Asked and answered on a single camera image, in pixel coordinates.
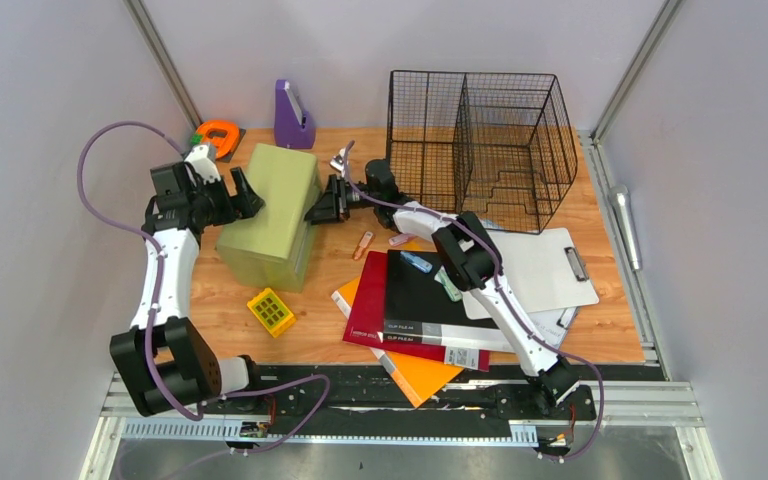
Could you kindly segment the green drawer cabinet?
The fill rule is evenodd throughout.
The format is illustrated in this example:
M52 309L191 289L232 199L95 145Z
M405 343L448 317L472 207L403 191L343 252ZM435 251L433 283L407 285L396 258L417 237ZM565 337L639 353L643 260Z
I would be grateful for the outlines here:
M254 217L224 226L216 251L239 284L298 293L316 234L305 215L322 191L317 158L258 144L245 176L264 206Z

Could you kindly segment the pink highlighter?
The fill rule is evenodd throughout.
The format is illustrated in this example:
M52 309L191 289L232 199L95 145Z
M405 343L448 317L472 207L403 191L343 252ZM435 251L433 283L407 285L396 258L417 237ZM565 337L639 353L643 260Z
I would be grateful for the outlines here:
M388 245L391 248L396 247L403 247L408 244L410 244L413 240L416 239L415 235L407 234L407 233L400 233L397 235L394 235L388 239Z

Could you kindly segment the blue highlighter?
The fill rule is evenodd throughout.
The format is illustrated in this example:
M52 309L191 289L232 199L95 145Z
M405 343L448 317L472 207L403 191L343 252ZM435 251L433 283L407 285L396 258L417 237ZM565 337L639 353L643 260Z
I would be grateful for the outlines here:
M424 274L431 273L433 270L433 265L430 262L428 262L427 260L418 256L415 253L411 253L408 251L401 251L400 258L404 262L406 262L408 265L412 266L413 268L417 269L418 271Z

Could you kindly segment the green highlighter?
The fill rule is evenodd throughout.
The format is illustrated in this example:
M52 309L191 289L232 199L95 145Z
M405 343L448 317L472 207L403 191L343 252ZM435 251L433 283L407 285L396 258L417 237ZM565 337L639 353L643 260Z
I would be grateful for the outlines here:
M450 280L444 268L436 271L434 280L443 287L445 294L451 302L462 301L462 292Z

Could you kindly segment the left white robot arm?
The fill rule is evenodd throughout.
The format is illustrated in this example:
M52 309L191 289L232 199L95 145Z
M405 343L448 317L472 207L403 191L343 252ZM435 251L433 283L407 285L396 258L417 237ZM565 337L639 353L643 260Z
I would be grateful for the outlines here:
M243 413L258 411L266 386L248 355L216 356L190 319L192 276L209 226L249 219L263 201L241 169L231 194L214 161L186 159L151 171L155 194L139 234L147 269L129 329L113 336L109 351L126 390L144 417L175 410L199 421L205 403L227 395Z

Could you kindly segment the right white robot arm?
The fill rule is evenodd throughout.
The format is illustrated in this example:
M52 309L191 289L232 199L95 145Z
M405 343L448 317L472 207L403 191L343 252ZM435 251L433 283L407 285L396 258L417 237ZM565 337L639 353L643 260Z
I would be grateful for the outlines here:
M350 177L347 152L337 154L330 165L336 172L329 176L305 220L314 225L341 223L350 218L353 209L371 208L383 227L433 243L454 285L486 309L513 348L534 385L530 393L535 411L552 418L567 409L580 378L566 355L547 343L519 303L504 276L502 254L476 214L444 214L403 194L385 159L366 164L364 182Z

